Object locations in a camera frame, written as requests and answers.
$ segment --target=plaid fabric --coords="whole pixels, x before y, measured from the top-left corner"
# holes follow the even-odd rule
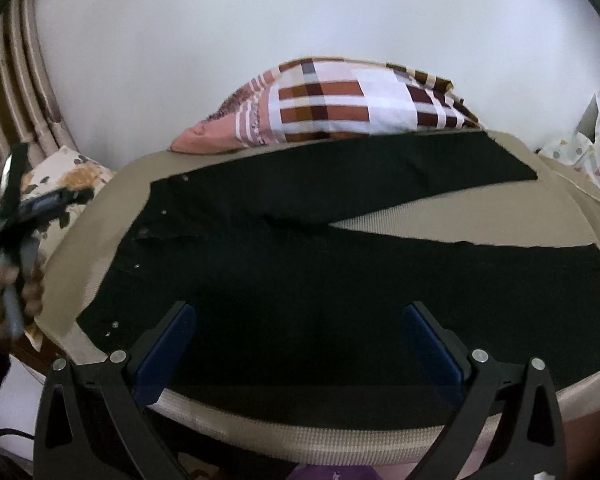
[[[221,153],[248,146],[440,128],[475,128],[451,81],[391,63],[296,59],[257,76],[171,150]]]

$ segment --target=white wall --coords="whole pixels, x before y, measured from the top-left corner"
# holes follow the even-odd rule
[[[37,19],[78,146],[115,169],[301,56],[448,77],[485,126],[533,148],[572,132],[600,88],[586,0],[37,0]]]

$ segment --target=black fabric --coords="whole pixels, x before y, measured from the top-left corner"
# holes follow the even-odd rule
[[[477,132],[313,144],[154,182],[78,323],[104,351],[129,348],[189,301],[196,335],[171,388],[285,424],[443,424],[448,410],[400,330],[413,300],[467,346],[509,362],[542,356],[557,388],[568,386],[600,370],[596,247],[446,244],[327,225],[534,177]]]

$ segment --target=floral cushion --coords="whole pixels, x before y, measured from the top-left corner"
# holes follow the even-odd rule
[[[22,179],[22,198],[42,195],[58,187],[83,189],[93,187],[98,193],[112,179],[114,172],[94,160],[63,146],[27,173]],[[48,258],[87,205],[73,204],[59,220],[40,232],[40,251]]]

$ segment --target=purple cloth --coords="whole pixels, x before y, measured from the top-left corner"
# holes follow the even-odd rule
[[[382,480],[368,465],[305,465],[296,468],[286,480]]]

